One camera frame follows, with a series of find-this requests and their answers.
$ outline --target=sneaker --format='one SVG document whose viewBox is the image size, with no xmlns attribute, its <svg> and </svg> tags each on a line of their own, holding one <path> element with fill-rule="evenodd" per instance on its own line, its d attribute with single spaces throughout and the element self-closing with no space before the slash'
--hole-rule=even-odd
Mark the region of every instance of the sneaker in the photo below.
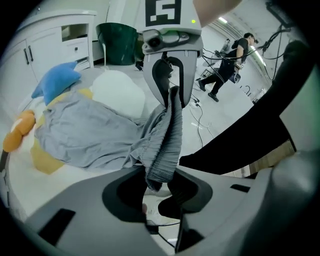
<svg viewBox="0 0 320 256">
<path fill-rule="evenodd" d="M 215 102 L 219 102 L 219 99 L 217 98 L 217 95 L 216 94 L 213 94 L 212 92 L 209 92 L 208 93 L 208 96 L 210 98 L 212 98 Z"/>
<path fill-rule="evenodd" d="M 206 87 L 205 87 L 205 85 L 202 83 L 202 81 L 199 80 L 198 83 L 199 83 L 200 89 L 205 92 L 205 91 L 206 91 Z"/>
</svg>

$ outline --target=white pillow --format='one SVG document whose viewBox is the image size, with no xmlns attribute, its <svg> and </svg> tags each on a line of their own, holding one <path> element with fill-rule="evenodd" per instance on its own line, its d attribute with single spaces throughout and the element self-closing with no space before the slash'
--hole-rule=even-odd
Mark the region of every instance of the white pillow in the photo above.
<svg viewBox="0 0 320 256">
<path fill-rule="evenodd" d="M 145 106 L 145 93 L 125 73 L 106 70 L 94 80 L 90 90 L 94 101 L 126 117 L 141 118 Z"/>
</svg>

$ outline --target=electrical wire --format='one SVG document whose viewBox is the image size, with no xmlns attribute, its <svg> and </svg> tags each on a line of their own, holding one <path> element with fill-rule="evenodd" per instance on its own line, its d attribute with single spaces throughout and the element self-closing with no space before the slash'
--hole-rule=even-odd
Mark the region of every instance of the electrical wire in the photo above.
<svg viewBox="0 0 320 256">
<path fill-rule="evenodd" d="M 178 225 L 180 224 L 180 222 L 177 223 L 173 223 L 173 224 L 168 224 L 168 225 L 156 225 L 157 227 L 168 227 L 168 226 L 174 226 L 174 225 Z"/>
<path fill-rule="evenodd" d="M 171 83 L 171 84 L 173 84 L 174 86 L 178 86 L 178 85 L 176 85 L 175 83 L 173 83 L 173 82 L 171 82 L 170 80 L 169 80 L 169 82 Z"/>
<path fill-rule="evenodd" d="M 159 232 L 158 232 L 158 235 L 168 244 L 170 245 L 171 247 L 173 248 L 176 248 L 173 244 L 169 243 L 167 239 L 165 239 Z"/>
<path fill-rule="evenodd" d="M 202 107 L 201 107 L 200 105 L 198 105 L 198 106 L 199 106 L 200 109 L 201 109 L 201 116 L 200 116 L 200 118 L 199 118 L 198 128 L 197 128 L 197 129 L 198 129 L 199 138 L 200 138 L 200 140 L 201 140 L 201 148 L 203 148 L 203 147 L 204 147 L 204 143 L 203 143 L 202 138 L 201 138 L 201 135 L 200 135 L 199 126 L 200 126 L 200 119 L 202 118 L 204 112 L 203 112 L 203 110 L 202 110 Z"/>
<path fill-rule="evenodd" d="M 206 52 L 212 53 L 214 55 L 216 55 L 215 53 L 213 53 L 212 51 L 206 50 L 205 48 L 203 48 Z"/>
<path fill-rule="evenodd" d="M 200 102 L 200 99 L 198 99 L 193 93 L 191 93 L 191 95 L 196 98 L 197 102 Z"/>
<path fill-rule="evenodd" d="M 201 91 L 201 88 L 200 88 L 200 86 L 199 86 L 199 84 L 197 84 L 195 81 L 193 82 L 196 86 L 198 86 L 199 87 L 199 92 Z"/>
<path fill-rule="evenodd" d="M 282 39 L 282 33 L 280 34 L 280 40 L 279 40 L 279 46 L 278 46 L 278 52 L 277 52 L 277 58 L 276 58 L 276 62 L 275 62 L 275 68 L 274 68 L 274 74 L 273 74 L 273 78 L 271 79 L 271 77 L 268 74 L 267 68 L 266 66 L 264 66 L 265 72 L 268 76 L 268 78 L 273 81 L 276 77 L 276 73 L 277 73 L 277 66 L 278 66 L 278 59 L 279 59 L 279 52 L 280 52 L 280 46 L 281 46 L 281 39 Z"/>
<path fill-rule="evenodd" d="M 282 53 L 279 57 L 275 57 L 275 58 L 266 58 L 266 57 L 263 57 L 264 59 L 266 60 L 276 60 L 276 59 L 279 59 L 281 58 L 285 53 Z"/>
<path fill-rule="evenodd" d="M 248 57 L 248 56 L 250 56 L 251 54 L 253 54 L 254 52 L 259 51 L 259 50 L 261 50 L 261 49 L 263 49 L 263 52 L 265 52 L 265 51 L 269 48 L 270 44 L 276 39 L 276 37 L 277 37 L 279 34 L 282 35 L 282 33 L 284 33 L 284 32 L 290 32 L 290 31 L 291 31 L 290 28 L 280 29 L 280 30 L 278 29 L 278 31 L 275 32 L 275 33 L 270 37 L 270 39 L 265 42 L 264 45 L 259 46 L 259 47 L 256 47 L 254 50 L 251 50 L 250 52 L 248 52 L 248 53 L 245 54 L 245 55 L 242 55 L 241 57 L 224 57 L 224 56 L 222 56 L 222 55 L 217 55 L 216 53 L 213 53 L 212 51 L 206 50 L 206 49 L 204 49 L 204 48 L 203 48 L 203 49 L 204 49 L 205 51 L 210 52 L 210 53 L 212 53 L 212 54 L 214 54 L 214 55 L 216 55 L 216 56 L 218 56 L 218 57 L 220 57 L 220 58 L 210 58 L 210 57 L 207 57 L 207 56 L 205 56 L 205 55 L 203 55 L 202 57 L 203 57 L 203 58 L 206 58 L 206 59 L 208 59 L 208 60 L 216 60 L 216 61 L 220 61 L 220 60 L 237 61 L 238 59 L 242 59 L 242 58 L 244 58 L 244 57 Z"/>
<path fill-rule="evenodd" d="M 208 63 L 208 65 L 210 66 L 210 64 L 209 64 L 209 62 L 202 56 L 202 58 L 206 61 L 206 63 Z M 212 67 L 212 66 L 210 66 L 211 68 L 212 68 L 212 70 L 216 73 L 216 75 L 220 78 L 220 80 L 223 82 L 223 83 L 225 83 L 225 80 L 221 77 L 221 75 Z"/>
<path fill-rule="evenodd" d="M 200 120 L 201 120 L 204 112 L 203 112 L 203 110 L 202 110 L 202 107 L 201 107 L 199 104 L 196 104 L 196 106 L 201 109 L 201 116 L 200 116 L 199 120 L 196 119 L 196 117 L 193 115 L 193 113 L 192 113 L 192 111 L 191 111 L 191 108 L 190 108 L 190 111 L 191 111 L 192 116 L 193 116 L 193 117 L 195 118 L 195 120 L 198 122 L 197 132 L 198 132 L 198 135 L 199 135 L 199 138 L 200 138 L 200 141 L 201 141 L 201 148 L 203 148 L 203 147 L 204 147 L 204 143 L 203 143 L 202 138 L 201 138 L 201 135 L 200 135 L 199 127 L 200 127 Z"/>
<path fill-rule="evenodd" d="M 198 119 L 195 117 L 194 113 L 192 112 L 192 108 L 191 107 L 190 107 L 190 112 L 191 112 L 191 115 L 193 116 L 193 118 L 198 122 Z M 208 130 L 208 132 L 211 134 L 213 139 L 215 138 L 215 136 L 212 134 L 212 132 L 209 129 L 212 126 L 211 123 L 209 123 L 208 126 L 206 126 L 206 125 L 204 125 L 203 123 L 200 122 L 200 125 L 202 125 L 204 128 L 206 128 Z"/>
</svg>

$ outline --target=black pants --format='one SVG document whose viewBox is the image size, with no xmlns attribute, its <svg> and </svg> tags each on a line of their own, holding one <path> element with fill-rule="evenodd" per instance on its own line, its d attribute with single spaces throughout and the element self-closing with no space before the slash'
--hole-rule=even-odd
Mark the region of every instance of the black pants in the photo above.
<svg viewBox="0 0 320 256">
<path fill-rule="evenodd" d="M 219 91 L 219 89 L 226 83 L 229 78 L 233 75 L 235 72 L 235 66 L 233 61 L 226 61 L 223 60 L 221 63 L 221 66 L 218 70 L 219 75 L 222 77 L 223 81 L 217 74 L 213 74 L 208 76 L 206 79 L 202 80 L 202 83 L 204 85 L 215 83 L 211 93 L 216 95 Z"/>
</svg>

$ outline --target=white cabinet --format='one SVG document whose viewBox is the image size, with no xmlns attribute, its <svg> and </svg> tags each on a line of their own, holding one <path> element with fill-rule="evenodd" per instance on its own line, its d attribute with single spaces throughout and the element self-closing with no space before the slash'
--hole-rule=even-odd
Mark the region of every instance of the white cabinet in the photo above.
<svg viewBox="0 0 320 256">
<path fill-rule="evenodd" d="M 36 33 L 26 39 L 27 51 L 35 78 L 41 78 L 62 60 L 61 27 Z"/>
<path fill-rule="evenodd" d="M 0 101 L 11 119 L 19 113 L 20 104 L 37 84 L 27 52 L 27 43 L 23 40 L 9 49 L 1 59 Z"/>
<path fill-rule="evenodd" d="M 17 29 L 0 60 L 0 108 L 14 121 L 31 93 L 56 65 L 77 61 L 76 71 L 93 68 L 95 11 L 56 10 L 30 16 Z M 63 30 L 69 34 L 63 36 Z"/>
</svg>

